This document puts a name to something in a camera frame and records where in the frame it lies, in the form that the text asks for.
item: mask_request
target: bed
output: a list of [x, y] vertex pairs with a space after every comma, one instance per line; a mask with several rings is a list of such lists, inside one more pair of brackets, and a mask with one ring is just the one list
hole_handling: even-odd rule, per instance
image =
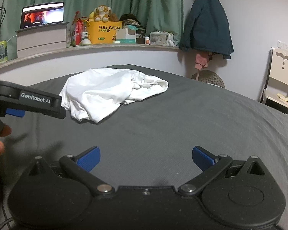
[[[101, 161], [91, 171], [118, 185], [179, 185], [201, 173], [191, 151], [200, 145], [236, 160], [259, 156], [286, 197], [279, 225], [288, 230], [288, 116], [257, 101], [220, 87], [171, 73], [133, 65], [134, 69], [169, 83], [168, 90], [142, 102], [122, 105], [99, 123], [64, 120], [37, 113], [3, 118], [13, 133], [4, 139], [6, 154], [0, 173], [7, 191], [32, 157], [48, 162], [99, 146]], [[59, 94], [69, 76], [34, 88]]]

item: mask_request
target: laptop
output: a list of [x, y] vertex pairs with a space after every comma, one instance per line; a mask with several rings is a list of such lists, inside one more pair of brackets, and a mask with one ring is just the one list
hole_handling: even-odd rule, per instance
[[27, 6], [22, 9], [20, 29], [63, 22], [64, 2]]

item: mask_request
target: light switch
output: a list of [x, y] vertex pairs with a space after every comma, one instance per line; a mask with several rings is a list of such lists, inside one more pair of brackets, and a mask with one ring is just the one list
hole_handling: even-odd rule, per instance
[[288, 44], [284, 43], [283, 44], [283, 49], [288, 51]]
[[283, 48], [283, 42], [278, 41], [278, 43], [277, 43], [277, 47], [278, 47], [278, 48]]

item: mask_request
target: jacket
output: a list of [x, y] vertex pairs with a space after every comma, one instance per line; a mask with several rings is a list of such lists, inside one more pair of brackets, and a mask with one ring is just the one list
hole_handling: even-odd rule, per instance
[[195, 0], [184, 26], [180, 49], [220, 53], [231, 59], [233, 45], [229, 23], [219, 0]]

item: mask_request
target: stuffed animal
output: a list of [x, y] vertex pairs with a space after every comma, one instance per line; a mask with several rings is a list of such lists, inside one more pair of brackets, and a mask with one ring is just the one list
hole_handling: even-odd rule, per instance
[[112, 10], [109, 11], [109, 21], [119, 22], [119, 19], [115, 13], [112, 13]]
[[95, 22], [108, 22], [110, 7], [106, 5], [100, 5], [94, 9], [94, 21]]
[[94, 11], [93, 11], [93, 12], [90, 13], [90, 15], [88, 16], [88, 22], [94, 21], [94, 17], [95, 17], [95, 13], [94, 13]]

